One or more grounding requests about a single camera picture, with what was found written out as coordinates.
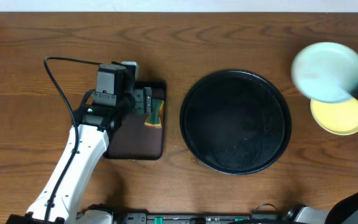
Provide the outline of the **yellow green scrub sponge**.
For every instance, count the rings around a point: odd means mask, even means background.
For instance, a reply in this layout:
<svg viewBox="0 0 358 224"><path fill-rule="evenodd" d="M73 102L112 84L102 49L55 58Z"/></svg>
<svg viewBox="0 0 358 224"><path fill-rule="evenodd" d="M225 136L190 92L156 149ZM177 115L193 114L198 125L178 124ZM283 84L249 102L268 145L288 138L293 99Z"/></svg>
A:
<svg viewBox="0 0 358 224"><path fill-rule="evenodd" d="M164 101L160 99L152 100L152 112L148 115L144 125L151 128L162 128Z"/></svg>

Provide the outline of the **yellow plate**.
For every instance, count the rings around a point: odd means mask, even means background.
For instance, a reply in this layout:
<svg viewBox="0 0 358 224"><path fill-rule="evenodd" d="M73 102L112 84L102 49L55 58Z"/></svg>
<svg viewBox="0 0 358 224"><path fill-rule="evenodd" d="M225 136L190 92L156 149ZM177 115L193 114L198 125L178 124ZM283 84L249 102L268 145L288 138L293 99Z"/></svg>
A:
<svg viewBox="0 0 358 224"><path fill-rule="evenodd" d="M310 101L314 120L326 131L347 136L358 132L358 101L351 98L340 103Z"/></svg>

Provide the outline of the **green plate with red smear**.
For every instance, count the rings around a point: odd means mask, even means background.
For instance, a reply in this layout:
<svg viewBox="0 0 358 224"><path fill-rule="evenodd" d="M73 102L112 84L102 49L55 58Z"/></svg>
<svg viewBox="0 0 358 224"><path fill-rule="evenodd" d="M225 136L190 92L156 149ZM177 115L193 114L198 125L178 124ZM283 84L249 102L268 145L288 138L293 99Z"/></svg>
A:
<svg viewBox="0 0 358 224"><path fill-rule="evenodd" d="M358 86L358 54L334 42L311 44L292 61L291 78L298 91L311 100L347 101Z"/></svg>

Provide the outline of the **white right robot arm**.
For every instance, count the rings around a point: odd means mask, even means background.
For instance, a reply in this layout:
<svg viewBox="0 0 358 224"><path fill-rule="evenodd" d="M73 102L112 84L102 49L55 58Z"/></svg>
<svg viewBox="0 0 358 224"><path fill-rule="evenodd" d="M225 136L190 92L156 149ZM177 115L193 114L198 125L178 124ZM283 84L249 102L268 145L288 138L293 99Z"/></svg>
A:
<svg viewBox="0 0 358 224"><path fill-rule="evenodd" d="M351 96L358 100L358 86L351 91ZM358 223L358 193L341 200L330 211L299 204L283 219L293 223Z"/></svg>

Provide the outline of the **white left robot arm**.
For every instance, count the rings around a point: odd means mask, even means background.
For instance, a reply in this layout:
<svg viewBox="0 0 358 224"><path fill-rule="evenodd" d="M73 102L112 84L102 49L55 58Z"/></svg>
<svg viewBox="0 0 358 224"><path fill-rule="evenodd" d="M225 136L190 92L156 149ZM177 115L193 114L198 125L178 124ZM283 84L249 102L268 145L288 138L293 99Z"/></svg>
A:
<svg viewBox="0 0 358 224"><path fill-rule="evenodd" d="M92 172L108 150L121 119L129 113L160 116L164 101L149 87L117 99L115 93L89 90L72 112L73 126L65 150L42 193L26 214L10 215L8 223L113 223L114 214L98 205L81 217L78 209Z"/></svg>

